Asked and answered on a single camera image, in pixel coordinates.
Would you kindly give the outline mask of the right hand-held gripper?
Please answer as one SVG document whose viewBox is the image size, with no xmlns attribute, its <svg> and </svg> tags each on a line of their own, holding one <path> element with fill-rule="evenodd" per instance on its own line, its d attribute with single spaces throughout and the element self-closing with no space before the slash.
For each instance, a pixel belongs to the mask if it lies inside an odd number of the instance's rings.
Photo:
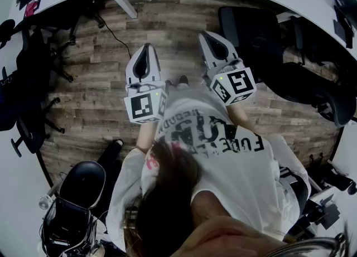
<svg viewBox="0 0 357 257">
<path fill-rule="evenodd" d="M 252 71 L 245 67 L 233 44 L 210 31 L 198 34 L 202 58 L 208 67 L 209 88 L 225 106 L 249 98 L 257 91 Z"/>
</svg>

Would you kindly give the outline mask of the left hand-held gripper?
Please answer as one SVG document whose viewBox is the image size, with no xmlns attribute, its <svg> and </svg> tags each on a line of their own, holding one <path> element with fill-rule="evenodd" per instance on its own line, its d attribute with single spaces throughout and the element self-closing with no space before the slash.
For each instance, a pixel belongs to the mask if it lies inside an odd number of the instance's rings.
<svg viewBox="0 0 357 257">
<path fill-rule="evenodd" d="M 145 124 L 163 118 L 167 93 L 166 84 L 160 81 L 160 71 L 156 50 L 150 43 L 145 43 L 131 57 L 126 67 L 128 85 L 124 102 L 132 123 Z"/>
</svg>

